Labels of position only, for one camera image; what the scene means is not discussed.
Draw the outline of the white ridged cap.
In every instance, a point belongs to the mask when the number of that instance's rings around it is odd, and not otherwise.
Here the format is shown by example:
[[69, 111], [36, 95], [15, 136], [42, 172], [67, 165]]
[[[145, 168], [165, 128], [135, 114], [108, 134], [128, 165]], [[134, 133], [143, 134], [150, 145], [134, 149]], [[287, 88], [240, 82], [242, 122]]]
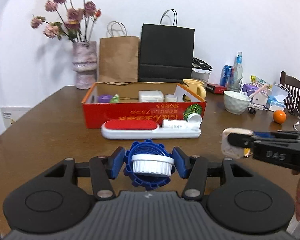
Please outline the white ridged cap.
[[171, 157], [155, 154], [136, 154], [132, 156], [132, 171], [135, 174], [153, 177], [169, 177], [174, 160]]

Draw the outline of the white red lint brush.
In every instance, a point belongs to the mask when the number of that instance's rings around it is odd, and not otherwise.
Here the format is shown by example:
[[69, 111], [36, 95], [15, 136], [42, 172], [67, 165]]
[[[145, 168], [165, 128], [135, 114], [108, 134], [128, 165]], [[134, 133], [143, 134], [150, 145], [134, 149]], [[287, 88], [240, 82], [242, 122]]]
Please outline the white red lint brush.
[[101, 126], [101, 134], [110, 140], [187, 139], [201, 135], [200, 124], [185, 120], [110, 120]]

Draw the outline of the blue gear-shaped lid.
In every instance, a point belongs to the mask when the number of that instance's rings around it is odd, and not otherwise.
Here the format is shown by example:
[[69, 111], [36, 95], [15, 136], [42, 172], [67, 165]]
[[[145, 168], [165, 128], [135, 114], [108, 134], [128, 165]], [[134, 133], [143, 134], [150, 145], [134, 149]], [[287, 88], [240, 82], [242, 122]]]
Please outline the blue gear-shaped lid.
[[151, 139], [133, 142], [123, 161], [123, 172], [131, 179], [132, 185], [144, 187], [147, 191], [170, 183], [170, 176], [175, 172], [172, 155], [163, 144], [154, 143]]

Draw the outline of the purple gear-shaped lid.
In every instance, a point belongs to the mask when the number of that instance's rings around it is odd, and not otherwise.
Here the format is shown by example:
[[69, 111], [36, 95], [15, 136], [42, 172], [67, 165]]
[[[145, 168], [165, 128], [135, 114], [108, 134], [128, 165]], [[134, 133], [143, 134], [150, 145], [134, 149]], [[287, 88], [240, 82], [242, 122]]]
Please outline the purple gear-shaped lid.
[[109, 94], [102, 94], [97, 97], [97, 102], [98, 103], [110, 103], [112, 97], [113, 96], [109, 95]]

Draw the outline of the white square box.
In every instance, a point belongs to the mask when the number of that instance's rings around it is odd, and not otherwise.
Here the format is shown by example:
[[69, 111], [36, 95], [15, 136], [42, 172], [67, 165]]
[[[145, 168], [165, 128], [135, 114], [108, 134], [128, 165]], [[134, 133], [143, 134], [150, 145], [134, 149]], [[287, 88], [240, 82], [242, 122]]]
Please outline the white square box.
[[140, 90], [139, 102], [163, 102], [164, 94], [160, 90]]

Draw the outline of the orange fruit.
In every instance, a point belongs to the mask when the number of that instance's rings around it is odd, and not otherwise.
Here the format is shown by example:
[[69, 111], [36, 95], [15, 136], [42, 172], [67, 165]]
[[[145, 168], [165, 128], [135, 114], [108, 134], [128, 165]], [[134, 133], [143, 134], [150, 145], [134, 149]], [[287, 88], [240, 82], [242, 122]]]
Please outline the orange fruit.
[[283, 124], [286, 121], [286, 114], [282, 110], [276, 110], [273, 113], [273, 121], [277, 124]]

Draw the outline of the purple pink gadget pile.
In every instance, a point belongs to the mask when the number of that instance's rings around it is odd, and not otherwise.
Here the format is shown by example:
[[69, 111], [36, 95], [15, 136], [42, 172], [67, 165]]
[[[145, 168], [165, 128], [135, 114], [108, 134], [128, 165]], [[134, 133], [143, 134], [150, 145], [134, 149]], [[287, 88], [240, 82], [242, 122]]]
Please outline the purple pink gadget pile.
[[250, 98], [249, 107], [258, 110], [267, 110], [266, 104], [272, 87], [273, 85], [263, 79], [251, 75], [250, 81], [243, 84], [241, 93]]

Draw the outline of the dark wooden chair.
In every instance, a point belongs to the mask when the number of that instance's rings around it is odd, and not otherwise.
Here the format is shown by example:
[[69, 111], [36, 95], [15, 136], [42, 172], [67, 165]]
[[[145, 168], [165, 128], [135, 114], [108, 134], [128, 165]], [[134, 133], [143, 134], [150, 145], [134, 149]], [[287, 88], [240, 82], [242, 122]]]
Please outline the dark wooden chair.
[[300, 114], [300, 80], [293, 76], [289, 76], [282, 71], [280, 75], [280, 85], [283, 85], [288, 93], [285, 103], [286, 109], [293, 115]]

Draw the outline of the clear plastic bottle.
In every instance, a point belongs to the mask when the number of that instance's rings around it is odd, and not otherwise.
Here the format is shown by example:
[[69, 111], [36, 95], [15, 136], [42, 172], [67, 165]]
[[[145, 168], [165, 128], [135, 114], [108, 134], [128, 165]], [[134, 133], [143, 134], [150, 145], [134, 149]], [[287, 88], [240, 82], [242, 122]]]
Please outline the clear plastic bottle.
[[232, 71], [231, 88], [233, 91], [239, 92], [243, 79], [243, 67], [242, 67], [242, 52], [239, 51], [236, 57], [236, 63]]

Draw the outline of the blue soda can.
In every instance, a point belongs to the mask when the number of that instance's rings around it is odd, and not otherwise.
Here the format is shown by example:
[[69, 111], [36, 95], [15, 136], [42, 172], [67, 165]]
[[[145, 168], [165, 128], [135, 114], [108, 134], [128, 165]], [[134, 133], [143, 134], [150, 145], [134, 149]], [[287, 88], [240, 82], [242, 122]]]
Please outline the blue soda can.
[[221, 72], [221, 79], [219, 84], [223, 87], [228, 87], [231, 82], [231, 76], [233, 71], [233, 66], [225, 65]]

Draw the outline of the red cardboard box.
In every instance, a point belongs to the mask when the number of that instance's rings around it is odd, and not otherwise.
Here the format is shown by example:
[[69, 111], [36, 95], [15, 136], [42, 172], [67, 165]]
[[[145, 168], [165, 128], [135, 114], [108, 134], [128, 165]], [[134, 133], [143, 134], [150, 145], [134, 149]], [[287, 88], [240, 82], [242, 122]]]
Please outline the red cardboard box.
[[[174, 94], [178, 102], [139, 102], [140, 90], [160, 90]], [[118, 94], [119, 103], [98, 103], [102, 94]], [[85, 125], [99, 129], [109, 120], [152, 120], [162, 124], [164, 119], [185, 120], [191, 113], [204, 115], [206, 101], [179, 83], [134, 82], [95, 83], [82, 100]]]

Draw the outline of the green spray bottle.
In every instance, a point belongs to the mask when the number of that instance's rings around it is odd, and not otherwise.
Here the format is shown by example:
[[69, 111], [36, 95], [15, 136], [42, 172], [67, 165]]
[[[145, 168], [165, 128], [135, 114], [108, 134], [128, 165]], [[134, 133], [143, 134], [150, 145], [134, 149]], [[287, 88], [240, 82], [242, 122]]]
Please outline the green spray bottle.
[[115, 94], [115, 95], [111, 98], [110, 103], [119, 103], [119, 101], [120, 101], [119, 95], [118, 95], [118, 94]]

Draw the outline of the clear food container black lid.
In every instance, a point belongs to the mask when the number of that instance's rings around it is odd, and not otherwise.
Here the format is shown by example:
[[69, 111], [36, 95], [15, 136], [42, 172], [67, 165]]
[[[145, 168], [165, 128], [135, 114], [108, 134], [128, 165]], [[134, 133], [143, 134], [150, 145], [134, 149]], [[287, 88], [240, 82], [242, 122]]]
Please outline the clear food container black lid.
[[213, 68], [205, 61], [193, 57], [191, 77], [207, 83]]

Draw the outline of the brown paper bag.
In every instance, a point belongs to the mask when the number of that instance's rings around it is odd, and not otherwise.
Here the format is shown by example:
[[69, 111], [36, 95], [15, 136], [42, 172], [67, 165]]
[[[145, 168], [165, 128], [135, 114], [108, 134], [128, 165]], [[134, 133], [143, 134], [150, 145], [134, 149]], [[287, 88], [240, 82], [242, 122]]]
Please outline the brown paper bag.
[[127, 34], [123, 23], [109, 22], [107, 37], [100, 39], [98, 82], [136, 82], [139, 43], [137, 36]]

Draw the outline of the black paper bag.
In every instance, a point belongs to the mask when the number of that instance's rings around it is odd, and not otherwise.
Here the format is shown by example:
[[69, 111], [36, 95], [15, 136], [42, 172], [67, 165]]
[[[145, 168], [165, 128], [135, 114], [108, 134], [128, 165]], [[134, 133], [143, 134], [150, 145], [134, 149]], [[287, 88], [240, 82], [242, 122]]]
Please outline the black paper bag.
[[168, 9], [159, 24], [142, 25], [138, 81], [181, 82], [191, 77], [194, 29], [177, 24], [177, 11]]

